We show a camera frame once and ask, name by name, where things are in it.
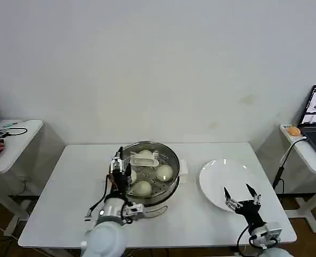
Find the desk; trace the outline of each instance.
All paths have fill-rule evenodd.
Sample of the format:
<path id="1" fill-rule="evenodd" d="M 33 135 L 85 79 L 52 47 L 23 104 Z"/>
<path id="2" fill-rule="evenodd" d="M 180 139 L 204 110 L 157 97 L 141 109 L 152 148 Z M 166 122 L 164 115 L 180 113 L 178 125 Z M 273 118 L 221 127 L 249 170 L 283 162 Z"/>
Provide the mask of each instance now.
<path id="1" fill-rule="evenodd" d="M 114 153 L 121 145 L 69 145 L 61 155 L 21 236 L 19 245 L 39 248 L 80 248 L 89 224 L 84 216 L 103 194 L 104 178 Z M 279 222 L 281 242 L 296 234 L 257 157 L 248 143 L 167 144 L 186 161 L 186 182 L 166 201 L 161 216 L 126 225 L 129 248 L 215 247 L 236 245 L 247 226 L 245 218 L 213 206 L 196 180 L 210 160 L 230 158 L 252 169 L 261 184 L 260 215 L 266 222 Z M 95 210 L 98 214 L 102 205 Z M 247 244 L 245 233 L 242 243 Z"/>
<path id="2" fill-rule="evenodd" d="M 41 120 L 28 120 L 22 122 L 22 120 L 0 120 L 0 129 L 3 125 L 8 123 L 19 122 L 19 124 L 11 126 L 11 128 L 25 127 L 27 132 L 22 135 L 16 135 L 12 137 L 6 137 L 4 139 L 5 149 L 0 153 L 0 175 L 9 171 L 13 166 L 14 162 L 18 159 L 20 154 L 25 150 L 30 141 L 38 133 L 39 129 L 42 127 L 43 122 Z M 27 220 L 29 214 L 26 211 L 26 206 L 30 203 L 29 201 L 24 201 L 22 206 L 16 204 L 11 200 L 7 194 L 0 190 L 0 203 L 6 207 L 9 211 L 15 214 L 12 219 L 10 226 L 6 229 L 5 235 L 9 235 L 15 229 L 18 219 Z"/>
<path id="3" fill-rule="evenodd" d="M 299 137 L 293 137 L 287 132 L 287 128 L 291 126 L 290 124 L 281 124 L 280 130 L 286 139 L 293 143 Z M 298 142 L 294 145 L 294 149 L 300 158 L 307 165 L 309 170 L 316 174 L 316 152 L 311 147 L 311 145 L 306 141 Z M 309 201 L 305 202 L 303 198 L 295 199 L 300 206 L 297 210 L 286 210 L 287 216 L 289 218 L 305 218 L 314 233 L 316 233 L 316 219 L 312 215 L 312 209 L 316 207 L 316 194 L 309 199 Z"/>

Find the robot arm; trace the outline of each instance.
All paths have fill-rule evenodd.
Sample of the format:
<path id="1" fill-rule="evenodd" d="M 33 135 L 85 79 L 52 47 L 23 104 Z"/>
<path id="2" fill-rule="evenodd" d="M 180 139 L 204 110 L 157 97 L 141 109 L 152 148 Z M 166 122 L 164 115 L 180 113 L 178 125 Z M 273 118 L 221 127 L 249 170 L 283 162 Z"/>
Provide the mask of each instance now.
<path id="1" fill-rule="evenodd" d="M 224 188 L 226 205 L 235 213 L 243 215 L 248 223 L 250 233 L 249 243 L 252 247 L 266 250 L 277 245 L 280 241 L 282 229 L 277 222 L 266 223 L 259 215 L 261 195 L 246 184 L 247 189 L 253 197 L 253 200 L 237 202 L 232 199 L 229 192 Z"/>
<path id="2" fill-rule="evenodd" d="M 123 225 L 131 224 L 133 219 L 138 219 L 144 213 L 142 204 L 131 203 L 126 197 L 126 191 L 132 183 L 131 165 L 128 164 L 124 169 L 122 151 L 121 147 L 110 163 L 106 178 L 112 183 L 110 193 L 104 198 L 104 205 L 94 226 L 87 231 L 86 239 L 81 243 L 83 257 L 121 256 L 127 243 Z M 92 211 L 102 200 L 90 208 L 85 221 L 91 220 Z"/>

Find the orange object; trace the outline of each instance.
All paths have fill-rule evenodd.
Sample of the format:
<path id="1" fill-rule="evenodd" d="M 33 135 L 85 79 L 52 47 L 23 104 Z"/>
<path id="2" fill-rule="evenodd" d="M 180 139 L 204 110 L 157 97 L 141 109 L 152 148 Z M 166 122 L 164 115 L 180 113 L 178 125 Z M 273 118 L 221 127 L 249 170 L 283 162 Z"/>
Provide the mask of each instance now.
<path id="1" fill-rule="evenodd" d="M 287 129 L 288 133 L 290 135 L 293 135 L 294 137 L 298 137 L 301 135 L 301 130 L 299 130 L 299 128 L 291 126 Z"/>

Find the wall stain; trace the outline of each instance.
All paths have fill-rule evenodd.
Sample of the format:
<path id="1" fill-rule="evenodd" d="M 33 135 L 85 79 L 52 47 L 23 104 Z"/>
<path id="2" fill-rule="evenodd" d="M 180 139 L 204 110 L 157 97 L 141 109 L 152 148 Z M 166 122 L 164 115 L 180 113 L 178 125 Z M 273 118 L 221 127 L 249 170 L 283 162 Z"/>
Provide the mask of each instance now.
<path id="1" fill-rule="evenodd" d="M 216 128 L 218 127 L 218 125 L 219 125 L 218 122 L 212 122 L 212 123 L 209 124 L 208 127 L 209 127 L 211 130 L 214 130 L 214 129 L 216 129 Z"/>
<path id="2" fill-rule="evenodd" d="M 256 102 L 257 97 L 254 94 L 245 95 L 244 97 L 240 98 L 239 103 L 252 105 Z"/>

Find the floor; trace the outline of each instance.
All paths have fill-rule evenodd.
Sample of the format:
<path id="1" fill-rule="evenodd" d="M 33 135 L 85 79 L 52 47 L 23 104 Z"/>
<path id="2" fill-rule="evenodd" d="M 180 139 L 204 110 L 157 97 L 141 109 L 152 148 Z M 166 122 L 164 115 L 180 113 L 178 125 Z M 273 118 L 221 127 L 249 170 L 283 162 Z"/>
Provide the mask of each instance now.
<path id="1" fill-rule="evenodd" d="M 282 202 L 284 208 L 295 209 L 297 204 L 292 197 L 285 197 Z M 7 223 L 12 218 L 11 213 L 0 205 L 0 227 L 5 229 Z M 292 244 L 280 245 L 280 248 L 286 249 L 295 257 L 316 256 L 316 234 L 313 233 L 304 219 L 293 219 L 291 223 L 297 234 L 297 241 Z M 19 223 L 14 235 L 19 237 L 24 227 L 24 223 Z M 250 254 L 251 249 L 247 247 L 245 254 Z M 80 256 L 79 250 L 71 250 L 74 256 Z M 126 250 L 125 257 L 180 257 L 180 256 L 226 256 L 232 255 L 231 249 L 223 248 L 171 248 L 171 249 L 145 249 L 145 250 Z M 0 257 L 43 257 L 39 252 L 29 248 L 21 248 L 16 240 L 4 238 L 0 231 Z"/>

